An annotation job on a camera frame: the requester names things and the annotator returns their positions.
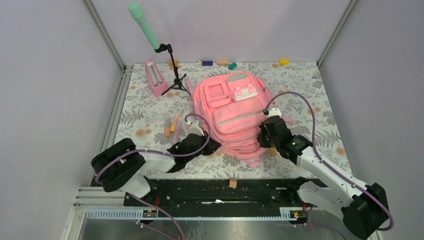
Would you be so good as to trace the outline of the long tan wooden block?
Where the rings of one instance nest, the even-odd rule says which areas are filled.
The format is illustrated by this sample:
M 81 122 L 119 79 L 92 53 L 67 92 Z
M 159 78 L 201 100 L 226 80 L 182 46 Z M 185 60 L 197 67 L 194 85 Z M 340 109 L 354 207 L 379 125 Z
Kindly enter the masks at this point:
M 216 61 L 218 66 L 229 66 L 231 63 L 228 59 L 219 59 Z

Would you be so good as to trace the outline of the teal toy block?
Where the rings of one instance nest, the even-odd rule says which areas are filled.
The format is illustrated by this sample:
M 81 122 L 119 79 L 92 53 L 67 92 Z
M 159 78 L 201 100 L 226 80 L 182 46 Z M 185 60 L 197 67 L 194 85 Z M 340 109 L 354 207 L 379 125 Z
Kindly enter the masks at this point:
M 233 62 L 233 63 L 231 63 L 229 66 L 228 66 L 228 69 L 229 70 L 233 70 L 233 69 L 235 69 L 237 67 L 237 63 L 236 62 Z

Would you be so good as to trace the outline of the tan wooden block rear left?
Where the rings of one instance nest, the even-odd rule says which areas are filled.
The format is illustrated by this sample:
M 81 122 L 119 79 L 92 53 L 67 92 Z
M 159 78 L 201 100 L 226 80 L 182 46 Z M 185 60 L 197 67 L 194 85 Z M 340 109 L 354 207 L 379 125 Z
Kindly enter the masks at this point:
M 172 59 L 170 59 L 169 61 L 168 61 L 168 65 L 170 66 L 170 67 L 172 67 L 172 66 L 174 66 L 174 65 L 178 65 L 179 64 L 179 62 L 178 62 L 178 60 L 176 60 L 176 59 L 174 59 L 174 60 L 172 60 Z

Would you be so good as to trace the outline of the yellow toy block rear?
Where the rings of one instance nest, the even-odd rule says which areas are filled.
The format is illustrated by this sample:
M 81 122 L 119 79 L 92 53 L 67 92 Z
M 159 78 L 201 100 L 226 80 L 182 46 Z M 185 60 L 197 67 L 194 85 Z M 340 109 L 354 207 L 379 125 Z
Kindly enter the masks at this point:
M 280 66 L 285 66 L 285 65 L 288 65 L 289 63 L 290 63 L 290 61 L 288 59 L 281 59 L 279 61 Z

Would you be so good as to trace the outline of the wooden block on base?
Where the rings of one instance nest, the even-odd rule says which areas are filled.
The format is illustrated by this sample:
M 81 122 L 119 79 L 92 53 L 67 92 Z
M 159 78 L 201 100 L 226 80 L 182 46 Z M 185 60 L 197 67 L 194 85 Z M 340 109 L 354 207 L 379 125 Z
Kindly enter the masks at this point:
M 236 189 L 237 188 L 237 182 L 238 182 L 238 180 L 236 178 L 231 177 L 229 179 L 228 187 L 231 188 L 231 189 Z

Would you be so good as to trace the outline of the tan block near backpack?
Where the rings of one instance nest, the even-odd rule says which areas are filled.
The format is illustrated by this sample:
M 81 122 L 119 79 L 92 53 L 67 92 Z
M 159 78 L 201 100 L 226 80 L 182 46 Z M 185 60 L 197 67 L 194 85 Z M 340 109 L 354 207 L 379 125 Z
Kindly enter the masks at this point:
M 268 151 L 269 151 L 269 155 L 270 155 L 271 157 L 276 157 L 276 156 L 278 155 L 278 152 L 277 152 L 277 150 L 276 150 L 274 147 L 270 147 L 270 148 L 268 149 Z

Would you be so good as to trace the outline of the mint green microphone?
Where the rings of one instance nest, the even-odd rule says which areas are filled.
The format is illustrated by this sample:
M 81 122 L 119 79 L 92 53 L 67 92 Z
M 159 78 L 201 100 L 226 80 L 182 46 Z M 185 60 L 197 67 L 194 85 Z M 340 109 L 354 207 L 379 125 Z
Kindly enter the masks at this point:
M 128 5 L 128 10 L 131 17 L 139 25 L 140 29 L 144 33 L 146 39 L 149 41 L 153 50 L 156 52 L 160 48 L 160 42 L 155 35 L 152 27 L 148 23 L 144 10 L 137 2 L 132 2 Z

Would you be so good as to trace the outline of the purple toy block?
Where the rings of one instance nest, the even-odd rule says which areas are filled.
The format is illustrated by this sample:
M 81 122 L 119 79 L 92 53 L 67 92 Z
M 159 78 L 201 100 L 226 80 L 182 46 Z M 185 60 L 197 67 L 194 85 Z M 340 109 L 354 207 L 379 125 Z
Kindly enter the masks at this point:
M 201 65 L 204 67 L 210 67 L 214 65 L 214 62 L 212 60 L 203 60 L 201 62 Z

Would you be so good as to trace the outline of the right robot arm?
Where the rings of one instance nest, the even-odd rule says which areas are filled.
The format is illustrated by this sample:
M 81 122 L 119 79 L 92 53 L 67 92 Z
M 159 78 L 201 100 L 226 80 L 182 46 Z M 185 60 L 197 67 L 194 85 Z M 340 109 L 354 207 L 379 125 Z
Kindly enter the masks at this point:
M 279 115 L 269 114 L 260 124 L 259 144 L 272 147 L 292 163 L 316 176 L 325 187 L 298 177 L 287 191 L 293 206 L 303 202 L 321 208 L 342 220 L 357 238 L 366 240 L 390 216 L 387 196 L 378 183 L 369 185 L 327 161 L 302 135 L 293 135 Z

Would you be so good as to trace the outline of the pink metronome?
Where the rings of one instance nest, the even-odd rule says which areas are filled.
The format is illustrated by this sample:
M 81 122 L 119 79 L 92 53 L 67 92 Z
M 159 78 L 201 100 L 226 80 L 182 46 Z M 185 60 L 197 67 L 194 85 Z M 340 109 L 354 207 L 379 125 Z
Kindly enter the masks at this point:
M 167 81 L 152 59 L 148 59 L 144 63 L 144 68 L 149 89 L 155 97 L 160 97 L 166 90 L 169 89 Z

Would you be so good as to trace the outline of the pink school backpack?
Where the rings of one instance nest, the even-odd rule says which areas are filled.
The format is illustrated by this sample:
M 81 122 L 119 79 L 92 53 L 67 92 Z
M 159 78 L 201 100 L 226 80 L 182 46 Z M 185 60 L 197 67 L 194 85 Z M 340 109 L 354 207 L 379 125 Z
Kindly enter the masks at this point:
M 264 80 L 249 72 L 213 76 L 199 82 L 191 96 L 194 113 L 209 123 L 219 150 L 256 168 L 266 151 L 257 140 L 263 109 L 274 97 Z

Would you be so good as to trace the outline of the black microphone tripod stand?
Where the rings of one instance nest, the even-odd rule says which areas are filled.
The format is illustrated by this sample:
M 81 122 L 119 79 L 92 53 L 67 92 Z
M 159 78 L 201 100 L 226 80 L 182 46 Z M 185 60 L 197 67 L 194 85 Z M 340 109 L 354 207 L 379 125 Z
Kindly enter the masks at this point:
M 164 43 L 160 43 L 159 44 L 159 48 L 154 50 L 156 53 L 161 53 L 164 51 L 167 51 L 170 55 L 170 59 L 174 60 L 174 55 L 173 55 L 173 48 L 171 46 L 171 44 L 164 44 Z M 183 76 L 179 75 L 179 68 L 177 65 L 172 66 L 172 70 L 174 73 L 174 80 L 173 80 L 173 85 L 171 85 L 170 87 L 168 87 L 167 90 L 165 90 L 161 95 L 164 96 L 167 92 L 169 92 L 170 90 L 179 90 L 179 91 L 184 91 L 187 92 L 189 94 L 189 96 L 191 97 L 191 93 L 190 91 L 184 87 L 183 85 L 183 80 L 186 78 L 186 74 L 184 74 Z

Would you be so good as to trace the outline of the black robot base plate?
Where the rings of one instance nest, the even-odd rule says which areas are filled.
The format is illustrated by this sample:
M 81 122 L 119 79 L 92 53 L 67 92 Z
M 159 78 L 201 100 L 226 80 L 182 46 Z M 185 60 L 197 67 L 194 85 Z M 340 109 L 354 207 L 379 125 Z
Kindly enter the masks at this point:
M 279 217 L 280 208 L 302 211 L 306 206 L 291 187 L 294 178 L 152 180 L 145 202 L 177 218 Z

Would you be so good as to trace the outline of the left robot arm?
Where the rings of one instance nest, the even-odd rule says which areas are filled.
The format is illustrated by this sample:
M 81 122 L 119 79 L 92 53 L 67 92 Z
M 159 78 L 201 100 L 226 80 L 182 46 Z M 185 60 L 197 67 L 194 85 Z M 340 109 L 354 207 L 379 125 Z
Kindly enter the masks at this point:
M 199 156 L 209 156 L 221 144 L 207 133 L 190 133 L 165 152 L 137 149 L 131 138 L 125 138 L 95 156 L 90 164 L 96 174 L 95 181 L 107 193 L 123 190 L 135 195 L 144 206 L 152 204 L 155 192 L 146 177 L 138 177 L 141 170 L 175 173 Z

